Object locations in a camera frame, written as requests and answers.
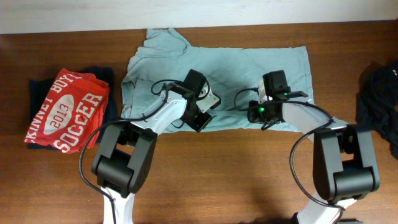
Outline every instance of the wooden surface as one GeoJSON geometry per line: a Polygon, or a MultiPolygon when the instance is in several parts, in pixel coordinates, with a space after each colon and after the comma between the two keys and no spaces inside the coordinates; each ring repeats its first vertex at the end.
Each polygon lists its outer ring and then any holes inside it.
{"type": "MultiPolygon", "coordinates": [[[[315,101],[354,123],[359,78],[372,63],[398,59],[396,22],[350,22],[178,29],[197,47],[307,46],[315,101]]],[[[28,150],[28,79],[54,77],[66,67],[112,67],[116,99],[128,60],[144,30],[0,35],[1,223],[101,223],[103,198],[78,175],[78,154],[28,150]]],[[[239,223],[290,218],[307,204],[289,170],[299,133],[227,130],[163,134],[152,168],[136,195],[136,223],[239,223]]],[[[380,189],[350,207],[344,217],[365,223],[398,222],[398,161],[373,133],[380,189]]],[[[86,155],[85,172],[95,150],[86,155]]],[[[312,144],[295,158],[304,186],[313,192],[312,144]]]]}

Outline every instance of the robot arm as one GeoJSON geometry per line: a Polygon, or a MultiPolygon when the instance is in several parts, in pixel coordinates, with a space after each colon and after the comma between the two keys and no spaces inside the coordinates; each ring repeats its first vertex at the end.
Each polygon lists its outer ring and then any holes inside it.
{"type": "MultiPolygon", "coordinates": [[[[221,99],[209,85],[203,88],[205,83],[203,74],[190,70],[183,82],[164,85],[159,98],[140,114],[143,120],[105,129],[91,171],[102,191],[114,199],[117,223],[133,224],[134,196],[148,176],[158,135],[177,119],[196,132],[211,121],[207,111],[216,108],[221,99]],[[129,155],[116,149],[116,143],[134,146],[134,152],[129,155]]],[[[111,202],[104,196],[105,224],[113,223],[112,212],[111,202]]]]}
{"type": "MultiPolygon", "coordinates": [[[[308,133],[330,119],[321,110],[308,106],[312,101],[305,93],[291,92],[284,71],[265,74],[258,92],[258,102],[249,104],[251,122],[265,125],[288,122],[308,133]]],[[[379,172],[368,129],[333,118],[327,128],[315,131],[309,139],[314,143],[315,200],[345,209],[379,188],[379,172]],[[342,161],[341,153],[354,154],[354,159],[342,161]]],[[[292,221],[294,224],[332,224],[337,223],[341,215],[338,207],[326,207],[310,200],[292,221]]]]}

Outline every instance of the folded t-shirt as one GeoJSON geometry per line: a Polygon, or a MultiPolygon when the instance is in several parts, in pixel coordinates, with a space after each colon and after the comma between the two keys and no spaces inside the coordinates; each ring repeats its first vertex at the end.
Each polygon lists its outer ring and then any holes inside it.
{"type": "MultiPolygon", "coordinates": [[[[243,88],[258,87],[266,73],[284,70],[287,84],[292,91],[303,91],[313,99],[310,64],[305,47],[284,49],[238,49],[192,47],[174,29],[147,30],[147,40],[130,59],[127,75],[122,82],[123,118],[131,118],[146,109],[158,97],[150,92],[151,85],[161,79],[184,80],[190,69],[207,77],[211,90],[221,97],[221,104],[209,110],[213,120],[203,131],[236,128],[260,128],[250,123],[246,112],[236,111],[235,94],[243,88]]],[[[239,95],[237,105],[248,106],[250,100],[258,100],[257,93],[245,91],[239,95]]],[[[270,129],[297,131],[287,123],[270,129]]],[[[193,131],[184,125],[177,129],[172,125],[166,133],[193,131]]]]}
{"type": "MultiPolygon", "coordinates": [[[[102,68],[102,67],[90,67],[86,68],[80,73],[92,73],[95,75],[96,79],[102,80],[109,84],[111,89],[109,93],[109,101],[106,105],[105,114],[102,117],[102,124],[119,116],[118,106],[116,105],[116,101],[113,96],[113,70],[112,68],[102,68]]],[[[39,112],[40,107],[42,106],[45,97],[50,91],[50,88],[55,81],[54,78],[50,78],[48,80],[29,80],[29,90],[30,90],[30,122],[32,122],[33,118],[39,112]]],[[[99,132],[99,136],[97,138],[97,142],[99,142],[102,138],[103,131],[99,132]]],[[[59,150],[51,145],[41,146],[35,143],[29,143],[28,149],[52,149],[59,150]]]]}

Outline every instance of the red t-shirt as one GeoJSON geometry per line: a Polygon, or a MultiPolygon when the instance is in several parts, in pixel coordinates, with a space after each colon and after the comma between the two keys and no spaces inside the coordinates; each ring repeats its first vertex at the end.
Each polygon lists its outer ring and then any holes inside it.
{"type": "Polygon", "coordinates": [[[66,153],[80,151],[102,123],[109,91],[109,85],[95,75],[63,68],[30,124],[25,142],[52,145],[66,153]]]}

